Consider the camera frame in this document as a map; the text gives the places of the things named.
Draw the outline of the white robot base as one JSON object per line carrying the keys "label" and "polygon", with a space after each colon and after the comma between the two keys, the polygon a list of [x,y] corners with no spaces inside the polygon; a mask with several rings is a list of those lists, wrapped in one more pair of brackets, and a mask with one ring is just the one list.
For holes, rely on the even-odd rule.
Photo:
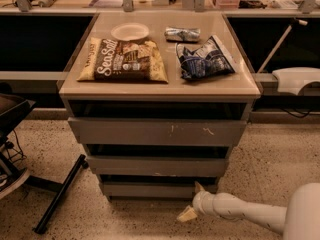
{"label": "white robot base", "polygon": [[320,69],[291,67],[274,70],[272,75],[278,81],[277,91],[298,95],[309,84],[320,83]]}

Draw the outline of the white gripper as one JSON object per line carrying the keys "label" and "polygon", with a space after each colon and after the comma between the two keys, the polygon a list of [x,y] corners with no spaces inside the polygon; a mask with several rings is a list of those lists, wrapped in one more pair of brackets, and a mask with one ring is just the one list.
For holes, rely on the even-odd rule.
{"label": "white gripper", "polygon": [[195,181],[195,193],[192,206],[188,205],[178,216],[179,222],[187,222],[196,219],[198,215],[210,215],[219,218],[220,215],[216,211],[217,194],[205,191],[205,188]]}

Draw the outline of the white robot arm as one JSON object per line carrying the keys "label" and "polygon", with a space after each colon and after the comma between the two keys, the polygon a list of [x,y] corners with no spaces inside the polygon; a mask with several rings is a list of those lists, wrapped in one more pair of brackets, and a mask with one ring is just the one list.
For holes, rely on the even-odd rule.
{"label": "white robot arm", "polygon": [[283,240],[320,240],[320,184],[300,186],[286,207],[247,202],[229,193],[212,194],[195,183],[196,194],[177,220],[186,222],[199,215],[225,220],[244,219],[282,236]]}

